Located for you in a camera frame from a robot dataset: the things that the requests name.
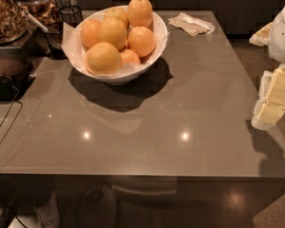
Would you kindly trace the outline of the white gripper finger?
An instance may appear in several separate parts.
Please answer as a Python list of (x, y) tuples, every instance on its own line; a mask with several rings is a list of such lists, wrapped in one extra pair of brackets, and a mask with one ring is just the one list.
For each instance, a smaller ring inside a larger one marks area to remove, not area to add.
[(272, 27), (272, 22), (268, 23), (249, 39), (249, 43), (255, 46), (264, 47), (269, 45), (269, 35)]

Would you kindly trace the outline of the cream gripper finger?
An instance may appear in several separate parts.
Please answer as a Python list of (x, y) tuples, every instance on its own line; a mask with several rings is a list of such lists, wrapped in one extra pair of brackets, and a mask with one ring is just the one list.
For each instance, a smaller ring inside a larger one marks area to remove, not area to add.
[(264, 71), (258, 96), (252, 127), (267, 131), (276, 126), (285, 114), (285, 64), (281, 64), (273, 72)]

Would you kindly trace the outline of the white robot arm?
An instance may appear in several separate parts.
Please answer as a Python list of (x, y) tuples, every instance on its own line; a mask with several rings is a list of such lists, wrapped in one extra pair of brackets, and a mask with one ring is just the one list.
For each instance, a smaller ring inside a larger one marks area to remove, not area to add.
[(279, 62), (279, 67), (273, 72), (263, 72), (253, 111), (252, 126), (267, 131), (285, 114), (285, 7), (273, 22), (260, 29), (249, 42), (256, 46), (267, 46), (270, 58)]

